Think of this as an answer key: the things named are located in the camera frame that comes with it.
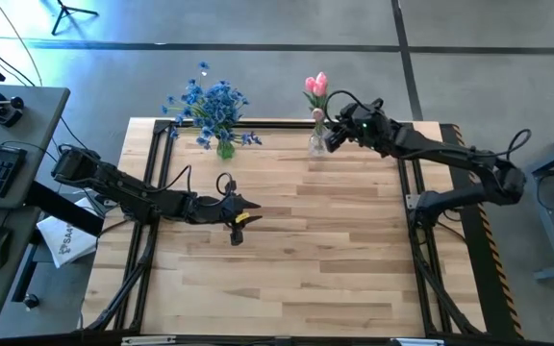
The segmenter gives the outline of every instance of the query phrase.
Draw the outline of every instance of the caution stripe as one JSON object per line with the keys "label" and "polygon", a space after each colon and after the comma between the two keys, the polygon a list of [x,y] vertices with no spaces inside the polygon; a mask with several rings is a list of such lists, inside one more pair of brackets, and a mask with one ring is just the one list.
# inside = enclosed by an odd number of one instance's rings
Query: caution stripe
{"label": "caution stripe", "polygon": [[[454,128],[459,145],[465,147],[466,143],[463,141],[463,136],[461,135],[461,129],[456,125],[452,125],[452,127]],[[478,177],[476,177],[473,173],[469,174],[469,180],[471,181],[472,184],[476,184],[479,181]],[[513,299],[512,292],[510,291],[510,287],[508,286],[508,279],[506,278],[504,267],[501,264],[501,259],[499,258],[499,251],[497,250],[497,245],[495,244],[495,240],[492,238],[491,223],[489,222],[489,218],[487,217],[487,212],[482,206],[482,203],[479,203],[477,207],[478,207],[478,211],[480,212],[480,217],[482,218],[482,226],[485,229],[487,240],[489,241],[489,247],[491,248],[492,258],[493,258],[493,261],[495,262],[495,268],[497,269],[497,277],[501,282],[503,293],[506,298],[506,304],[508,305],[510,315],[515,325],[515,332],[521,338],[524,338],[523,331],[520,327],[520,322],[518,320],[518,314],[516,313],[515,300]]]}

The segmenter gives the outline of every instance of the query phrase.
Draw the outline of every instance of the desk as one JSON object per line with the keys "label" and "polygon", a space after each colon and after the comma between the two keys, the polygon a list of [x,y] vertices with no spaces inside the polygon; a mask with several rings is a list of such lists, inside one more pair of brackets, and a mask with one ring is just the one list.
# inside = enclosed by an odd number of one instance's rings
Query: desk
{"label": "desk", "polygon": [[[118,167],[139,179],[154,123],[132,118],[123,146]],[[438,123],[414,126],[442,138]],[[192,190],[216,195],[215,178],[230,172],[238,193],[263,206],[253,213],[264,218],[245,229],[238,247],[230,245],[223,225],[161,222],[141,332],[422,336],[396,161],[351,143],[326,158],[309,159],[310,130],[256,132],[264,145],[237,148],[231,161],[198,147],[194,135],[175,142],[168,182],[191,164]],[[421,166],[427,189],[452,188],[448,167],[428,161]],[[185,180],[173,188],[184,189]],[[105,226],[121,217],[109,213]],[[460,223],[442,222],[463,231]],[[121,284],[132,228],[120,226],[99,240],[83,304],[86,324]],[[486,330],[487,318],[500,317],[483,316],[467,245],[440,228],[435,237],[446,290],[469,320]],[[127,323],[135,300],[133,291]],[[438,307],[430,301],[438,326]]]}
{"label": "desk", "polygon": [[[6,128],[0,125],[0,144],[4,141],[13,140],[30,143],[46,150],[62,116],[69,90],[61,87],[0,85],[0,92],[7,98],[19,96],[25,102],[23,117],[14,126]],[[0,311],[10,291],[25,248],[36,229],[36,222],[40,213],[38,207],[44,207],[43,202],[46,198],[51,198],[52,200],[48,202],[55,201],[55,205],[58,205],[61,209],[65,206],[73,206],[71,202],[62,202],[61,200],[64,200],[64,198],[59,197],[55,192],[34,182],[44,156],[42,150],[18,143],[8,145],[26,150],[27,155],[7,196],[0,198],[0,225],[6,215],[10,213],[6,220],[6,226],[14,230],[8,262],[0,269]],[[20,207],[23,202],[25,202],[25,207]],[[47,206],[42,209],[48,210],[51,207]],[[91,215],[82,209],[77,211]]]}

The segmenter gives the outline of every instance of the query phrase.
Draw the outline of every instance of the pink tulip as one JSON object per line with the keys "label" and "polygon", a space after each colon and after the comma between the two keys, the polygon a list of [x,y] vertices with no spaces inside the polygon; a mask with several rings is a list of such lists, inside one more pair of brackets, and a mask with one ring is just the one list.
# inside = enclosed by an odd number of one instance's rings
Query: pink tulip
{"label": "pink tulip", "polygon": [[321,121],[324,118],[324,111],[322,109],[314,109],[312,111],[312,117],[315,121]]}
{"label": "pink tulip", "polygon": [[315,79],[314,77],[308,77],[306,80],[305,80],[305,89],[309,92],[314,92],[314,87],[315,87]]}
{"label": "pink tulip", "polygon": [[326,95],[326,88],[328,87],[328,78],[324,72],[320,72],[315,78],[314,94],[315,96]]}

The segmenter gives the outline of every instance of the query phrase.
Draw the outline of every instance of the yellow object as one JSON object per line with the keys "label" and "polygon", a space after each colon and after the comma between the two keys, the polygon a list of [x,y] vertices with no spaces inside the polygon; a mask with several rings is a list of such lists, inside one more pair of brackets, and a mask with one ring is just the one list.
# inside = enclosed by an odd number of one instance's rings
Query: yellow object
{"label": "yellow object", "polygon": [[239,223],[240,221],[246,219],[247,217],[249,217],[249,212],[244,212],[241,215],[237,216],[237,218],[235,219],[235,222]]}

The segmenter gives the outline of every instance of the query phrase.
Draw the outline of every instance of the gray desk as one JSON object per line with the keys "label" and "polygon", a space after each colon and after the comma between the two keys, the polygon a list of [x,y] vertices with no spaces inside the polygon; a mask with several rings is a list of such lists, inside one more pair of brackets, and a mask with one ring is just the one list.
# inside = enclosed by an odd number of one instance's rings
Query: gray desk
{"label": "gray desk", "polygon": [[[62,87],[0,86],[0,92],[9,99],[12,96],[20,96],[25,101],[23,117],[14,126],[5,128],[0,125],[0,144],[7,140],[15,140],[28,142],[46,150],[62,116],[69,90]],[[38,207],[20,206],[22,206],[26,197],[29,198],[27,195],[30,188],[34,189],[35,185],[38,186],[40,195],[50,193],[59,197],[51,190],[47,189],[48,191],[45,192],[45,187],[34,183],[44,153],[27,145],[16,143],[7,145],[25,149],[27,156],[8,195],[6,198],[0,198],[0,225],[6,214],[10,212],[6,220],[6,226],[13,229],[9,259],[4,267],[0,269],[0,312],[10,291],[18,264],[21,262],[29,239],[36,229],[36,222],[40,213]]]}

